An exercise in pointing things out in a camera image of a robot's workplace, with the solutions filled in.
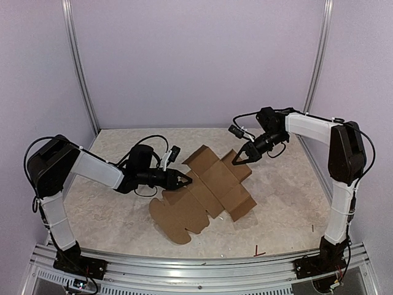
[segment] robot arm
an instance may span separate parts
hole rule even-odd
[[[27,162],[28,178],[36,191],[41,218],[58,250],[54,268],[79,275],[81,270],[88,269],[93,278],[99,279],[106,268],[105,261],[80,255],[63,203],[63,185],[70,174],[81,175],[122,194],[139,185],[176,190],[192,182],[187,175],[167,168],[179,152],[174,146],[161,160],[152,147],[137,144],[128,153],[128,159],[113,164],[57,135],[34,153]],[[158,161],[157,168],[150,167],[152,157]]]
[[[329,146],[328,168],[333,183],[329,223],[321,238],[320,255],[295,261],[295,268],[297,277],[305,278],[335,271],[336,266],[346,267],[343,252],[349,243],[348,227],[355,211],[354,192],[366,164],[358,124],[308,116],[292,108],[277,111],[270,107],[262,108],[255,114],[265,133],[256,138],[250,136],[233,159],[234,165],[260,160],[264,153],[272,151],[276,145],[289,142],[290,133]],[[238,126],[232,125],[229,131],[238,138],[244,138],[245,130]]]

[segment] beige table surface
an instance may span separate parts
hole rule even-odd
[[[259,134],[261,130],[252,130]],[[102,130],[91,151],[117,162],[138,140],[152,135],[165,136],[169,145],[181,148],[171,168],[186,173],[181,165],[202,144],[219,157],[230,149],[238,151],[239,140],[225,128],[165,128]],[[165,143],[151,139],[162,155]],[[65,207],[74,235],[81,247],[142,256],[171,258],[248,257],[317,248],[329,218],[330,207],[311,165],[295,136],[278,158],[267,155],[249,165],[252,175],[243,182],[257,202],[245,217],[233,222],[228,213],[210,218],[201,234],[191,234],[192,241],[177,245],[170,241],[149,214],[150,198],[133,192],[119,194],[105,186],[77,176],[66,196]],[[140,194],[152,192],[148,187]],[[157,196],[161,198],[161,189]]]

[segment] cardboard box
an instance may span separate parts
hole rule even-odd
[[[241,184],[251,175],[247,165],[233,166],[236,152],[231,150],[221,160],[207,146],[197,149],[183,164],[191,171],[191,185],[177,191],[163,191],[163,202],[153,199],[150,215],[175,243],[191,241],[188,231],[199,234],[209,225],[209,213],[216,218],[228,211],[233,222],[246,215],[256,202]]]

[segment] metal rail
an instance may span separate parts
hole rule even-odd
[[[321,26],[321,34],[319,36],[317,55],[314,62],[313,74],[311,76],[311,82],[308,87],[308,93],[306,97],[305,106],[303,112],[309,112],[311,105],[314,100],[315,92],[318,85],[319,76],[324,62],[324,56],[327,45],[327,38],[329,35],[330,21],[332,19],[333,0],[325,0],[324,16]]]
[[[83,250],[84,256],[108,261],[103,281],[97,280],[100,294],[167,295],[167,294],[292,294],[297,280],[293,261],[318,250],[256,258],[234,259],[167,259],[130,256]],[[65,285],[67,280],[83,279],[52,268],[56,256],[53,246],[37,245],[31,256],[31,275]],[[372,270],[363,244],[352,246],[350,269],[363,267],[369,272],[367,294],[373,290]]]
[[[82,67],[82,62],[80,60],[78,43],[75,33],[74,19],[72,17],[71,0],[62,0],[61,2],[63,5],[64,20],[66,22],[68,42],[71,48],[72,60],[74,62],[75,72],[78,79],[80,91],[82,92],[82,98],[87,110],[91,127],[94,131],[94,134],[97,136],[100,131],[100,127],[98,124],[96,113],[94,111],[93,103],[91,102],[90,99],[90,94],[88,92],[86,78]]]

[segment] lavender wall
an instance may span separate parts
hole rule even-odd
[[[324,1],[83,0],[72,7],[100,126],[226,127],[262,106],[304,105]]]
[[[62,133],[89,146],[93,132],[72,67],[60,1],[0,6],[0,293],[16,294],[44,230],[22,169],[30,142]]]
[[[335,0],[322,76],[311,110],[320,116],[357,121],[376,146],[375,167],[360,183],[352,236],[364,242],[383,294],[393,294],[392,48],[392,1]],[[308,144],[320,167],[325,168],[326,149]],[[370,163],[371,150],[367,152]]]

